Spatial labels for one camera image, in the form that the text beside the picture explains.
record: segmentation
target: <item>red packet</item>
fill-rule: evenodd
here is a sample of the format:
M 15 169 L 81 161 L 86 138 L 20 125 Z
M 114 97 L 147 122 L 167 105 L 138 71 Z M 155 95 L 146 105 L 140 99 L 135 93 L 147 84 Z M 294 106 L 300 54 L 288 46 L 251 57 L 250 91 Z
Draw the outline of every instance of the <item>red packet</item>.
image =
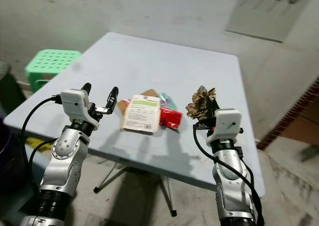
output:
M 183 113 L 169 108 L 160 108 L 159 124 L 169 128 L 178 129 Z

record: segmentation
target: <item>black cable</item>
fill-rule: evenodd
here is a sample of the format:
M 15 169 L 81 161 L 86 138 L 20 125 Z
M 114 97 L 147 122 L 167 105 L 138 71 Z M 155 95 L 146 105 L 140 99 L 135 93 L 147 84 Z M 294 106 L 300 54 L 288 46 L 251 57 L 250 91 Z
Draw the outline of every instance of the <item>black cable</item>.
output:
M 303 117 L 303 118 L 305 118 L 305 119 L 307 119 L 307 120 L 309 120 L 309 121 L 311 121 L 311 122 L 313 122 L 313 123 L 316 124 L 316 125 L 319 125 L 318 122 L 316 122 L 315 120 L 310 119 L 309 117 L 306 117 L 305 115 L 300 114 L 300 116 Z
M 218 159 L 218 157 L 212 156 L 209 153 L 207 153 L 199 144 L 198 139 L 197 139 L 197 135 L 196 135 L 196 130 L 197 127 L 199 125 L 199 122 L 197 122 L 195 125 L 193 125 L 193 135 L 194 135 L 194 140 L 195 143 L 198 147 L 198 149 L 205 155 L 207 156 L 209 159 L 213 160 L 214 163 L 218 163 L 224 167 L 226 167 L 227 169 L 229 169 L 230 171 L 232 171 L 233 173 L 235 173 L 236 175 L 238 175 L 239 178 L 241 178 L 245 184 L 250 188 L 251 193 L 252 193 L 252 197 L 253 197 L 253 201 L 255 204 L 255 208 L 258 214 L 257 217 L 257 222 L 256 222 L 256 226 L 263 226 L 265 224 L 264 221 L 264 217 L 262 215 L 262 205 L 260 202 L 260 198 L 258 196 L 258 193 L 256 192 L 255 188 L 253 187 L 253 185 L 241 174 L 239 173 L 237 170 L 235 170 L 233 167 L 231 167 L 230 165 L 226 164 L 225 162 L 221 161 L 220 159 Z
M 24 166 L 26 169 L 28 169 L 28 157 L 26 155 L 26 150 L 25 150 L 25 146 L 24 146 L 24 132 L 25 132 L 25 128 L 26 128 L 26 124 L 28 123 L 28 121 L 30 120 L 32 114 L 40 107 L 42 106 L 43 104 L 45 104 L 46 102 L 49 102 L 49 101 L 55 101 L 56 100 L 56 97 L 51 97 L 51 98 L 48 98 L 48 99 L 45 99 L 43 101 L 41 101 L 38 105 L 36 105 L 32 111 L 29 113 L 29 115 L 26 117 L 24 123 L 23 123 L 23 126 L 22 126 L 22 129 L 21 129 L 21 136 L 20 136 L 20 144 L 21 144 L 21 149 L 22 149 L 22 156 L 23 156 L 23 160 L 24 160 Z M 36 189 L 33 188 L 33 184 L 32 184 L 32 179 L 30 178 L 29 174 L 28 174 L 28 171 L 27 171 L 27 177 L 31 183 L 31 187 L 33 189 L 33 191 L 36 193 Z
M 249 174 L 250 174 L 250 183 L 253 187 L 255 187 L 255 181 L 254 181 L 254 174 L 253 171 L 248 167 L 248 165 L 246 165 L 246 163 L 242 160 L 242 162 L 244 163 L 244 165 L 246 166 Z
M 33 149 L 32 153 L 31 153 L 31 156 L 30 156 L 30 159 L 29 159 L 29 164 L 28 164 L 28 175 L 30 177 L 32 188 L 35 189 L 35 192 L 37 192 L 39 188 L 36 185 L 36 182 L 35 182 L 34 177 L 33 177 L 33 172 L 32 172 L 32 162 L 33 162 L 34 155 L 35 155 L 36 151 L 38 149 L 40 149 L 40 147 L 44 146 L 45 144 L 55 142 L 56 140 L 57 140 L 57 138 L 51 139 L 51 140 L 47 140 L 47 141 L 44 141 L 44 142 L 40 143 L 35 149 Z

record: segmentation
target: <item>gray wall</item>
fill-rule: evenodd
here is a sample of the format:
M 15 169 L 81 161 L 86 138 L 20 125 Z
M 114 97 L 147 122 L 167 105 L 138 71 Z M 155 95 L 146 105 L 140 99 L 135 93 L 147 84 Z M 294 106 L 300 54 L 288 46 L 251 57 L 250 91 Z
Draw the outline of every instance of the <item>gray wall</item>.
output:
M 26 81 L 24 67 L 37 51 L 83 52 L 108 31 L 234 54 L 255 135 L 262 137 L 319 74 L 319 0 L 305 8 L 284 44 L 225 32 L 236 1 L 0 0 L 0 57 Z

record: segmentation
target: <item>green stool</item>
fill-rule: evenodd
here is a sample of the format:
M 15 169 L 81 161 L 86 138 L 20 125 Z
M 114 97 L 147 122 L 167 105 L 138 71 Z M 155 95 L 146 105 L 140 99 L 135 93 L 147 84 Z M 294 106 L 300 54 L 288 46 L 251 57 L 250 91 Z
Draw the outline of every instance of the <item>green stool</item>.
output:
M 39 51 L 25 68 L 32 91 L 39 90 L 80 56 L 80 52 L 72 50 L 45 49 Z

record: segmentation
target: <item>crumpled brown paper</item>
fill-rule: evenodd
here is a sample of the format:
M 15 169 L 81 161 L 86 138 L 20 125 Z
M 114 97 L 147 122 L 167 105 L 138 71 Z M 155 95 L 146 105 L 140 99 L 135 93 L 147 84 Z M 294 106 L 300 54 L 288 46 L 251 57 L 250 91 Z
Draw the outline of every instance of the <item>crumpled brown paper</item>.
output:
M 211 110 L 208 109 L 208 101 L 216 99 L 215 88 L 207 91 L 204 86 L 200 86 L 196 93 L 192 97 L 193 103 L 189 103 L 186 106 L 187 116 L 192 119 L 204 120 L 211 117 Z

